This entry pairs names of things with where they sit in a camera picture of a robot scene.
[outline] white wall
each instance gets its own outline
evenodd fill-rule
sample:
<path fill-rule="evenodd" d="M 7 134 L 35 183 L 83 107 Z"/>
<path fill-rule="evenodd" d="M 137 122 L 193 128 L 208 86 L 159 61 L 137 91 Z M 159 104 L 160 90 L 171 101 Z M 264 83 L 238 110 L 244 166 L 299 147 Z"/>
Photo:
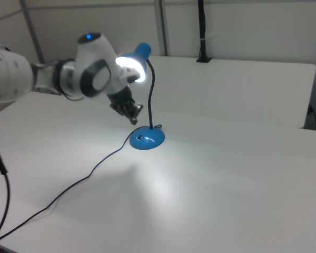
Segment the white wall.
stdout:
<path fill-rule="evenodd" d="M 210 57 L 316 65 L 316 2 L 205 4 L 205 14 L 206 32 L 219 32 L 206 41 Z M 166 0 L 166 18 L 171 56 L 197 57 L 196 1 Z"/>
<path fill-rule="evenodd" d="M 38 62 L 18 0 L 0 0 L 0 43 L 29 61 Z M 8 105 L 10 103 L 0 104 L 0 111 Z"/>
<path fill-rule="evenodd" d="M 87 32 L 103 33 L 116 53 L 147 42 L 159 54 L 153 0 L 28 0 L 27 5 L 47 61 L 74 58 L 76 41 Z"/>

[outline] desk lamp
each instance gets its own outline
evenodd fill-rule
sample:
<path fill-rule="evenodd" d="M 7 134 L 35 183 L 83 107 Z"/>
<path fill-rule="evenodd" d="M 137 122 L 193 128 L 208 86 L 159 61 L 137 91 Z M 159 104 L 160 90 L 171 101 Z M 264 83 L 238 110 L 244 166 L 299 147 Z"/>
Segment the desk lamp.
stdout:
<path fill-rule="evenodd" d="M 165 140 L 165 134 L 161 130 L 162 126 L 153 126 L 152 123 L 151 96 L 155 82 L 155 73 L 151 62 L 149 61 L 150 54 L 150 45 L 148 45 L 147 43 L 140 43 L 132 53 L 121 55 L 116 59 L 116 63 L 121 67 L 131 67 L 136 69 L 140 73 L 141 78 L 139 78 L 135 82 L 140 83 L 145 80 L 146 63 L 149 65 L 152 72 L 152 84 L 149 93 L 149 100 L 147 103 L 150 126 L 141 127 L 133 132 L 133 134 L 130 136 L 130 145 L 135 149 L 140 150 L 156 148 Z"/>

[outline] gooseneck lamp arm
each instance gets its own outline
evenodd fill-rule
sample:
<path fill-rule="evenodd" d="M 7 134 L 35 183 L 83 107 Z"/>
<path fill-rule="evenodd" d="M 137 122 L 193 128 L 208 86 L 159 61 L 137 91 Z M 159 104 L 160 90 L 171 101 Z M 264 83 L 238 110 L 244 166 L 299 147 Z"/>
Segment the gooseneck lamp arm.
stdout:
<path fill-rule="evenodd" d="M 149 111 L 149 124 L 150 124 L 150 129 L 153 129 L 153 123 L 152 123 L 152 109 L 151 109 L 151 97 L 152 97 L 152 92 L 153 92 L 153 88 L 154 88 L 154 82 L 155 82 L 155 73 L 154 73 L 154 69 L 153 66 L 151 64 L 151 62 L 149 61 L 149 59 L 146 60 L 146 63 L 148 64 L 148 66 L 150 67 L 150 70 L 152 72 L 152 84 L 151 84 L 151 88 L 150 88 L 150 92 L 149 92 L 149 100 L 147 102 L 147 109 Z"/>

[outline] black cable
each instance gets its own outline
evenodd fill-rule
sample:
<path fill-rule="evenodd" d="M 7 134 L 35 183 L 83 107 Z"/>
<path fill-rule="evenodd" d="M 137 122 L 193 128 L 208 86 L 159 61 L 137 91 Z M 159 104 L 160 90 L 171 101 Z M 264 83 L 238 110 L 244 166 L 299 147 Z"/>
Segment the black cable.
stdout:
<path fill-rule="evenodd" d="M 310 111 L 314 114 L 314 118 L 315 118 L 315 123 L 316 123 L 316 113 L 313 107 L 311 107 Z"/>
<path fill-rule="evenodd" d="M 153 123 L 152 123 L 152 110 L 151 110 L 151 97 L 152 97 L 152 92 L 153 92 L 153 87 L 154 87 L 154 82 L 155 82 L 155 73 L 154 73 L 154 69 L 153 66 L 151 64 L 151 62 L 149 61 L 149 59 L 146 60 L 147 64 L 150 67 L 150 70 L 152 72 L 152 83 L 151 83 L 151 88 L 150 88 L 150 92 L 149 92 L 149 100 L 147 102 L 147 108 L 149 110 L 149 123 L 150 123 L 150 129 L 153 129 Z"/>
<path fill-rule="evenodd" d="M 71 186 L 69 186 L 68 188 L 66 188 L 64 191 L 62 191 L 47 207 L 45 207 L 44 209 L 40 210 L 39 212 L 33 214 L 32 216 L 30 216 L 28 219 L 26 219 L 24 222 L 22 222 L 20 225 L 18 225 L 17 227 L 15 227 L 14 229 L 12 229 L 11 231 L 9 231 L 8 233 L 4 234 L 3 236 L 0 237 L 0 240 L 5 238 L 6 236 L 10 235 L 11 233 L 13 233 L 15 230 L 19 229 L 20 227 L 22 227 L 23 225 L 25 225 L 27 222 L 29 222 L 31 219 L 33 219 L 35 216 L 39 215 L 40 213 L 44 212 L 45 210 L 47 210 L 59 197 L 61 197 L 64 193 L 66 193 L 69 189 L 73 188 L 75 185 L 81 183 L 82 181 L 88 179 L 94 172 L 94 170 L 102 163 L 104 162 L 107 158 L 109 158 L 110 156 L 112 156 L 113 154 L 119 152 L 120 150 L 123 149 L 123 147 L 125 146 L 127 140 L 129 139 L 129 137 L 131 136 L 131 134 L 136 131 L 137 129 L 139 128 L 136 128 L 135 130 L 133 130 L 125 139 L 123 145 L 115 150 L 114 152 L 108 154 L 105 158 L 103 158 L 98 164 L 96 164 L 96 166 L 92 169 L 92 171 L 90 172 L 90 174 L 85 177 L 85 178 L 82 178 L 81 180 L 73 183 Z"/>
<path fill-rule="evenodd" d="M 5 219 L 6 219 L 6 216 L 7 216 L 7 213 L 8 213 L 8 208 L 9 208 L 9 201 L 11 199 L 11 188 L 9 186 L 9 180 L 8 180 L 8 176 L 7 174 L 4 174 L 4 177 L 5 177 L 5 180 L 6 180 L 6 186 L 7 186 L 7 201 L 6 201 L 6 208 L 5 208 L 5 212 L 4 212 L 4 215 L 1 219 L 1 222 L 0 222 L 0 230 L 5 222 Z"/>
<path fill-rule="evenodd" d="M 68 99 L 68 100 L 70 100 L 70 101 L 73 101 L 73 102 L 81 101 L 81 100 L 84 99 L 84 98 L 80 98 L 80 99 L 70 99 L 70 98 L 69 98 L 68 96 L 66 96 L 64 93 L 63 93 L 62 95 L 64 95 L 64 97 L 65 97 L 66 99 Z"/>

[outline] table surface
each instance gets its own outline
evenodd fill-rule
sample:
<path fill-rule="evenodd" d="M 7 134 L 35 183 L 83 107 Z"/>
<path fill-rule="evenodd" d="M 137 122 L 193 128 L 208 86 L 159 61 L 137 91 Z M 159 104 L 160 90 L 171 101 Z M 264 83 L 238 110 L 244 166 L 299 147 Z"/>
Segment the table surface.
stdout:
<path fill-rule="evenodd" d="M 150 56 L 156 72 L 156 109 L 281 127 L 304 126 L 315 65 L 195 60 Z M 135 99 L 147 100 L 147 90 L 139 85 L 132 89 Z"/>
<path fill-rule="evenodd" d="M 17 252 L 316 252 L 316 131 L 155 110 L 165 142 L 127 143 L 0 244 Z M 146 125 L 143 109 L 137 125 Z M 119 148 L 104 102 L 30 93 L 0 112 L 12 202 L 1 235 Z M 6 198 L 0 175 L 0 219 Z"/>

